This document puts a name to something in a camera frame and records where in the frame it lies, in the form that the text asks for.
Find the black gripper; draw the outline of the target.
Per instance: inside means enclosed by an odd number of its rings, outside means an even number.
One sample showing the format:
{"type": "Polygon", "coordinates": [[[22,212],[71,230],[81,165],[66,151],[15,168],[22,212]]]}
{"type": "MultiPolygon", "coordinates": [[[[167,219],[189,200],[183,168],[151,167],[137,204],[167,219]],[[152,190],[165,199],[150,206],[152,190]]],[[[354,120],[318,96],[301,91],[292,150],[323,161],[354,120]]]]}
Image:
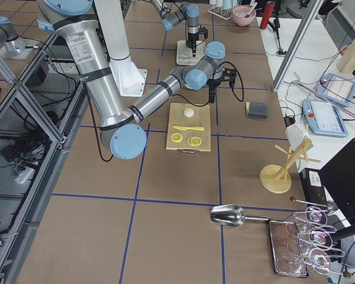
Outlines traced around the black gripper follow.
{"type": "Polygon", "coordinates": [[[213,104],[216,97],[216,88],[220,86],[223,82],[228,82],[229,87],[233,88],[235,86],[236,71],[235,69],[229,69],[224,67],[222,71],[217,72],[214,77],[209,78],[207,81],[207,86],[209,87],[208,92],[208,102],[213,104]]]}
{"type": "Polygon", "coordinates": [[[203,35],[204,39],[208,38],[208,30],[206,27],[197,25],[194,27],[188,26],[187,29],[188,39],[186,40],[186,45],[192,49],[192,57],[196,57],[196,42],[199,40],[199,36],[203,35]]]}

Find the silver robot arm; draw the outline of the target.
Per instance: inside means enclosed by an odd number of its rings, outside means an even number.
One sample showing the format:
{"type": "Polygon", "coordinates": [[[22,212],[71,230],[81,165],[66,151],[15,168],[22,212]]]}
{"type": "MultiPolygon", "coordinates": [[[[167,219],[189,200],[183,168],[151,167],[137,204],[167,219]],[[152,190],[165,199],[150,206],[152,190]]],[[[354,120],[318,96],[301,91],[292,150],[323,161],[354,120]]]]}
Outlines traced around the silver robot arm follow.
{"type": "Polygon", "coordinates": [[[198,51],[198,46],[203,45],[205,47],[204,42],[208,38],[208,30],[199,23],[200,12],[197,4],[183,2],[177,6],[175,12],[172,12],[164,4],[164,1],[150,2],[159,13],[166,31],[170,31],[181,22],[185,22],[186,40],[183,45],[190,50],[188,53],[189,57],[198,59],[199,55],[205,53],[204,51],[202,53],[198,51]]]}
{"type": "Polygon", "coordinates": [[[198,90],[221,72],[225,46],[208,43],[205,55],[193,66],[179,66],[168,77],[125,106],[124,88],[143,82],[132,62],[118,1],[38,1],[38,25],[64,38],[89,96],[100,116],[102,144],[115,157],[140,155],[147,136],[140,123],[182,87],[198,90]]]}

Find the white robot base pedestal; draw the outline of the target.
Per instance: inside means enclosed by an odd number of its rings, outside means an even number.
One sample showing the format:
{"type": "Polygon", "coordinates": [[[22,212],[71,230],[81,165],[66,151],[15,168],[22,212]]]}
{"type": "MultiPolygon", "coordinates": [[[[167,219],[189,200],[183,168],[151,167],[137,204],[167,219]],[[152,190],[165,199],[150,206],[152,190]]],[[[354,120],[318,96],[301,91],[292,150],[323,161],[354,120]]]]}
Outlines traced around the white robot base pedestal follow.
{"type": "Polygon", "coordinates": [[[147,77],[131,59],[120,1],[94,2],[109,55],[109,66],[121,96],[141,97],[147,77]]]}

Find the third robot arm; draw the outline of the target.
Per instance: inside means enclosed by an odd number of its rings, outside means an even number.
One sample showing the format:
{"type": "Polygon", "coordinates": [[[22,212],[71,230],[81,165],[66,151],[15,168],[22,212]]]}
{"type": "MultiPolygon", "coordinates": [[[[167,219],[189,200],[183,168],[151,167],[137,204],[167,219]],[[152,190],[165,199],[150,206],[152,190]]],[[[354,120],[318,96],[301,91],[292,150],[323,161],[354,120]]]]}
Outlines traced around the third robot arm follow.
{"type": "MultiPolygon", "coordinates": [[[[58,28],[68,25],[70,23],[86,21],[86,20],[100,20],[105,33],[110,32],[109,28],[117,28],[117,37],[113,37],[113,42],[109,42],[108,54],[111,60],[122,61],[130,58],[130,51],[128,48],[127,36],[124,28],[123,16],[116,16],[110,13],[107,16],[96,15],[93,11],[88,11],[83,14],[61,14],[62,19],[54,24],[47,22],[45,19],[40,20],[40,27],[51,33],[58,28]]],[[[4,42],[15,41],[18,38],[17,32],[11,25],[11,21],[7,17],[0,17],[0,47],[4,42]]],[[[98,48],[88,46],[88,43],[83,44],[69,43],[67,40],[70,52],[76,64],[85,63],[93,60],[93,55],[98,54],[98,48]]]]}

